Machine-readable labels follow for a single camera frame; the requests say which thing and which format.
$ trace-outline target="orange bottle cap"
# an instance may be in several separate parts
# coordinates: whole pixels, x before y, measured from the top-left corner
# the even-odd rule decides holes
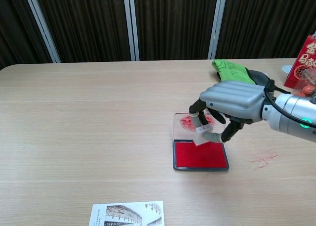
[[[307,85],[307,86],[303,87],[303,93],[305,93],[305,94],[312,94],[314,90],[315,90],[315,88],[311,85]]]

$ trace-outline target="green cloth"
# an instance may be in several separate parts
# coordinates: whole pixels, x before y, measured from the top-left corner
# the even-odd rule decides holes
[[[255,84],[255,82],[249,77],[246,67],[241,64],[229,62],[224,59],[215,59],[212,62],[212,66],[219,73],[222,81],[234,80]]]

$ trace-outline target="red ink mark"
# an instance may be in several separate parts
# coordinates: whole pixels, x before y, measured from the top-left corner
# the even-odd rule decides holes
[[[263,168],[268,165],[268,160],[277,157],[278,154],[273,150],[269,150],[260,154],[260,156],[256,157],[256,160],[249,160],[248,162],[251,163],[252,170],[256,170],[259,168]]]
[[[206,120],[208,121],[209,124],[214,125],[215,122],[212,119],[212,117],[210,117],[209,115],[206,115]],[[190,116],[185,116],[180,120],[180,124],[182,126],[182,128],[184,128],[185,130],[189,130],[189,131],[195,131],[196,128],[192,123],[192,120],[190,118]]]

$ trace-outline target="green light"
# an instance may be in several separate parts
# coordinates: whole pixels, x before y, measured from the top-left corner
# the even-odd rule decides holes
[[[309,119],[309,118],[302,118],[302,121],[306,121],[306,122],[309,122],[309,123],[312,122],[312,120]],[[306,126],[306,125],[303,125],[303,124],[301,124],[301,127],[305,128],[305,129],[308,129],[308,128],[309,128],[309,126]]]

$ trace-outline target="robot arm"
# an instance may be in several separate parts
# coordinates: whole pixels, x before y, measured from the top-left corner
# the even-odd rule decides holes
[[[204,139],[212,142],[229,141],[244,124],[261,120],[268,121],[273,130],[316,142],[316,101],[281,94],[274,102],[275,98],[270,97],[274,89],[273,80],[268,81],[266,87],[223,81],[202,92],[199,100],[190,107],[189,113],[196,128],[208,124],[204,109],[208,109],[222,124],[226,121],[220,113],[230,119],[222,133],[202,134]]]

